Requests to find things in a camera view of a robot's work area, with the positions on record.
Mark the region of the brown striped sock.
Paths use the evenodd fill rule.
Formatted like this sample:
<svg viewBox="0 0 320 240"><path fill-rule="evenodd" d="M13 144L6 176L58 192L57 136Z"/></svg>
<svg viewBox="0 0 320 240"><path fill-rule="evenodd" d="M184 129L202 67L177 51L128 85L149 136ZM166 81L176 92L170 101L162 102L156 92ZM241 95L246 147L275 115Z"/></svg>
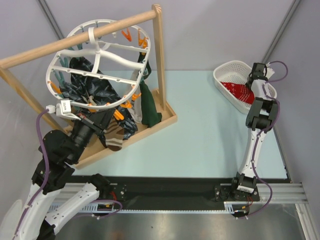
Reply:
<svg viewBox="0 0 320 240"><path fill-rule="evenodd" d="M112 117L101 143L105 148L113 152L120 151L123 147L124 133L124 128Z"/></svg>

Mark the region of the white plastic clip hanger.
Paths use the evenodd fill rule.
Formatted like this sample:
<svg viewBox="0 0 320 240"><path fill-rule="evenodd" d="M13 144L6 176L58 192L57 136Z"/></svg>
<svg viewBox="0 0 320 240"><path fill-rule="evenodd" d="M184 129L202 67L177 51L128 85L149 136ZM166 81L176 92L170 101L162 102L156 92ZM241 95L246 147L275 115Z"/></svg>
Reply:
<svg viewBox="0 0 320 240"><path fill-rule="evenodd" d="M144 29L140 28L138 25L131 25L127 27L126 30L121 29L121 33L123 34L123 36L130 42L132 41L130 28L135 29L137 31L138 47L135 47L133 45L122 45L118 43L102 41L101 37L94 36L94 30L98 27L98 24L108 25L114 22L115 21L111 19L95 19L95 20L87 21L82 25L77 26L69 33L69 36L72 37L79 30L83 30L84 27L88 27L88 35L89 35L88 43L93 45L93 47L85 48L85 49L78 48L77 50L74 50L72 47L69 47L68 49L60 50L55 54L46 72L46 86L49 92L57 100L68 99L63 97L62 92L60 91L60 88L59 88L58 78L55 75L55 72L61 71L62 75L63 73L78 74L85 77L90 76L90 77L98 78L100 80L114 81L116 83L126 84L131 86L131 90L127 94L124 94L120 98L120 100L116 102L106 103L105 105L97 105L96 103L94 103L92 97L88 98L87 103L76 102L74 100L68 99L70 100L71 107L75 106L79 108L97 110L97 111L115 108L117 106L121 106L123 108L132 107L131 105L132 95L135 94L136 91L138 90L140 81L142 79L144 70L146 68L146 63L149 59L149 54L150 54L151 41L149 40L149 35L147 34L147 32ZM133 61L127 60L115 53L108 51L110 47L141 53L144 56L144 59L141 60L140 62L133 62ZM79 69L72 68L67 64L67 58L73 57L73 58L79 59L80 57L85 57L86 55L94 56L94 63L91 70L79 70ZM136 77L134 79L125 79L125 78L109 76L102 73L98 73L101 59L111 60L124 67L133 69L133 72L136 73Z"/></svg>

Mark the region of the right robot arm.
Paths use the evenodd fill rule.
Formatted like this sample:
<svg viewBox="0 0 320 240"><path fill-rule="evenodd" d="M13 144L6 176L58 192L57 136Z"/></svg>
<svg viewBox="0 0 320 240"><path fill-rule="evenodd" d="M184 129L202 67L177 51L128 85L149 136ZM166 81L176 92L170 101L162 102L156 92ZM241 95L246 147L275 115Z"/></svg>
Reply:
<svg viewBox="0 0 320 240"><path fill-rule="evenodd" d="M280 104L270 92L267 65L255 62L245 86L253 92L254 100L246 117L248 138L242 164L232 180L230 195L245 201L257 191L257 166L262 144L279 117Z"/></svg>

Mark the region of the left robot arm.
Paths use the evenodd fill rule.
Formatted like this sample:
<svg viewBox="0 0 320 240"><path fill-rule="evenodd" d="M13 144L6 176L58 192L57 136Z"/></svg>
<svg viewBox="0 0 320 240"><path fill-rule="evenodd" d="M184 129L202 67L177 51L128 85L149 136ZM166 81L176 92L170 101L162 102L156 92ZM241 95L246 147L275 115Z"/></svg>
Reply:
<svg viewBox="0 0 320 240"><path fill-rule="evenodd" d="M36 118L39 151L42 160L31 178L26 206L21 214L12 239L53 240L62 227L83 207L96 200L114 200L110 181L97 173L82 189L53 212L49 208L74 173L73 165L93 135L103 138L114 115L107 109L94 113L78 113L69 135L52 130L45 136L40 131L42 113Z"/></svg>

